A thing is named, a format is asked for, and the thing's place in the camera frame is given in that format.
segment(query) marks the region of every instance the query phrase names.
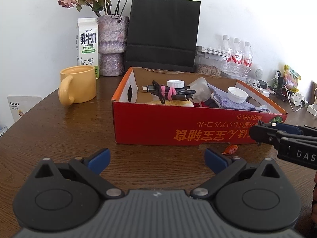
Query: yellow mug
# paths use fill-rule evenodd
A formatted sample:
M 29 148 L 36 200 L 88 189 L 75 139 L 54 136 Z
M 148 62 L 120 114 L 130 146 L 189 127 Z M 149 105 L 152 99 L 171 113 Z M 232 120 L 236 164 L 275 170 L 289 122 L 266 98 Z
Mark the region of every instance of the yellow mug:
M 58 97 L 62 105 L 87 102 L 96 96 L 94 66 L 73 66 L 61 70 L 60 74 Z

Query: brown tabletop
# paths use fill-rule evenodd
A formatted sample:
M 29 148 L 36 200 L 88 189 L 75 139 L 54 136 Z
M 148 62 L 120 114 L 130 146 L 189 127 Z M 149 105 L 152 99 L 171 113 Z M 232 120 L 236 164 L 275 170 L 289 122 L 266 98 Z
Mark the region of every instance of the brown tabletop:
M 198 147 L 137 146 L 116 144 L 111 97 L 120 77 L 100 77 L 97 97 L 63 107 L 54 91 L 27 112 L 0 139 L 0 237 L 11 237 L 19 230 L 12 212 L 12 200 L 37 162 L 50 157 L 67 162 L 87 157 L 100 148 L 111 151 L 111 163 L 101 174 L 123 189 L 193 189 L 212 176 Z M 277 103 L 289 112 L 286 123 L 317 127 L 315 118 L 301 109 L 294 113 L 288 103 Z M 302 215 L 296 228 L 305 234 L 310 227 L 310 212 L 316 171 L 276 158 L 273 147 L 263 144 L 239 145 L 237 155 L 249 163 L 274 158 L 302 199 Z

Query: vase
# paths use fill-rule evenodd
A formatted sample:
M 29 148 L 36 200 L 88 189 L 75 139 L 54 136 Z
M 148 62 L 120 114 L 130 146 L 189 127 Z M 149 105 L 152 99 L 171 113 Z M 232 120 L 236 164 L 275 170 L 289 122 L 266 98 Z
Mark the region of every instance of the vase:
M 101 54 L 99 74 L 102 76 L 122 75 L 129 17 L 104 15 L 98 17 L 97 22 L 98 53 Z

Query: red cardboard box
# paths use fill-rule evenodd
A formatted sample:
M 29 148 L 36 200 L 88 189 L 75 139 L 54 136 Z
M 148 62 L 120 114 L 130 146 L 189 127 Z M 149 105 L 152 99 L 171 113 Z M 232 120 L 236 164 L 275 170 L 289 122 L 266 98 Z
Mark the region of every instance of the red cardboard box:
M 145 104 L 153 99 L 142 87 L 151 85 L 153 80 L 160 84 L 166 84 L 167 80 L 183 80 L 188 85 L 199 77 L 223 91 L 231 86 L 243 89 L 252 97 L 250 103 L 265 104 L 271 113 Z M 248 134 L 251 126 L 259 120 L 284 122 L 287 117 L 284 109 L 239 80 L 138 67 L 129 68 L 124 75 L 112 97 L 112 112 L 116 142 L 139 145 L 255 143 Z

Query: purple towel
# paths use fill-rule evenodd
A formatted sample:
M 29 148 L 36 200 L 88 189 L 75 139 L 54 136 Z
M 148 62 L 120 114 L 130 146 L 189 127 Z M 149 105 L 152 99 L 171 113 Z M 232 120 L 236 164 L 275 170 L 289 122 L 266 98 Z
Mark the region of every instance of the purple towel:
M 221 89 L 216 88 L 208 83 L 208 87 L 210 88 L 211 93 L 213 93 L 213 100 L 215 100 L 219 105 L 220 108 L 224 109 L 235 109 L 235 110 L 247 110 L 247 111 L 258 111 L 258 112 L 270 112 L 266 106 L 259 106 L 256 107 L 248 102 L 243 102 L 242 104 L 238 104 L 236 102 L 231 101 L 228 99 L 228 93 L 222 91 Z

